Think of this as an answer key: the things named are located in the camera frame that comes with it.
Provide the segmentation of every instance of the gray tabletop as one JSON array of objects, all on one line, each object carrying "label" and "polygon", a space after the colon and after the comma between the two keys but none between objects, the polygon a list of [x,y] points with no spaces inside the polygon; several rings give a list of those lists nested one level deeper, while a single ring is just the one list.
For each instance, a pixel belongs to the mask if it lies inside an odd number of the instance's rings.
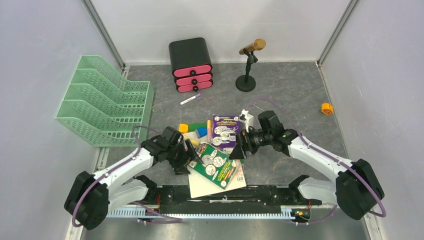
[{"label": "gray tabletop", "polygon": [[[217,115],[239,115],[241,110],[257,97],[267,97],[279,103],[310,141],[320,147],[346,158],[340,131],[333,115],[321,113],[321,104],[328,102],[323,80],[314,62],[255,63],[250,75],[256,79],[256,88],[241,92],[235,80],[243,75],[245,64],[214,64],[213,86],[201,89],[199,98],[184,105],[179,103],[195,92],[180,93],[176,90],[170,65],[131,66],[128,79],[150,81],[155,89],[150,127],[160,132],[166,126],[176,128],[179,123],[197,123]],[[259,128],[257,115],[274,110],[286,128],[290,121],[277,108],[258,100],[249,108],[255,117],[254,127]],[[133,147],[111,147],[107,165],[124,158]],[[159,163],[142,172],[158,185],[187,185],[186,175],[174,175],[168,162]],[[265,146],[245,160],[244,174],[249,185],[288,184],[300,175],[325,180],[326,177],[307,164],[275,152]]]}]

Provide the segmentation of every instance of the black stand base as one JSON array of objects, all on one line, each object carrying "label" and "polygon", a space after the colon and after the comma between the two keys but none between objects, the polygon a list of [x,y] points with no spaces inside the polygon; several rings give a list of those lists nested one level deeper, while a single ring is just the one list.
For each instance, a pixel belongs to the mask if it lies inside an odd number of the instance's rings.
[{"label": "black stand base", "polygon": [[245,82],[245,75],[241,75],[235,80],[235,86],[242,92],[250,92],[255,89],[256,81],[252,76],[248,76],[247,82]]}]

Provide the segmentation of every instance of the white wall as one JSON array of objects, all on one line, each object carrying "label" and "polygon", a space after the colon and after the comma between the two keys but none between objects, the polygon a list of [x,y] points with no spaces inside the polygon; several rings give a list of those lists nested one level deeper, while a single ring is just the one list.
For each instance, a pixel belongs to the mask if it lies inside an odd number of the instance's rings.
[{"label": "white wall", "polygon": [[422,239],[424,3],[360,1],[324,77],[353,159],[369,161],[385,191],[388,239]]},{"label": "white wall", "polygon": [[168,63],[168,44],[203,37],[213,62],[267,40],[261,62],[317,60],[349,0],[92,0],[126,63]]},{"label": "white wall", "polygon": [[0,236],[63,239],[65,199],[97,149],[55,115],[81,55],[115,61],[80,0],[3,0],[0,33]]}]

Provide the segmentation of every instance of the green plastic rack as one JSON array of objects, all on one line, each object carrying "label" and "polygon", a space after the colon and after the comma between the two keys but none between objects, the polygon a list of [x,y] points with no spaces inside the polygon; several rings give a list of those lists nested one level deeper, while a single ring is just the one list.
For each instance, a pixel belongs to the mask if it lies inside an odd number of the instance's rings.
[{"label": "green plastic rack", "polygon": [[[131,128],[149,125],[153,96],[149,81],[127,80],[102,57],[84,55],[56,119],[94,147],[133,147]],[[147,129],[136,134],[143,141]]]}]

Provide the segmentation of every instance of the microphone stand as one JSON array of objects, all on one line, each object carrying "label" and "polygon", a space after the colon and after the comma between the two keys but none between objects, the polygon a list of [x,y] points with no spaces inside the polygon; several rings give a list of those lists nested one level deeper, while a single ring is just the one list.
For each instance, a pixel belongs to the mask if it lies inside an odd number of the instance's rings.
[{"label": "microphone stand", "polygon": [[243,52],[247,55],[246,62],[246,74],[237,77],[235,80],[235,86],[242,92],[250,92],[256,87],[256,81],[252,76],[249,76],[251,71],[251,65],[258,61],[258,58],[253,54],[254,51],[248,52],[246,48],[243,48]]}]

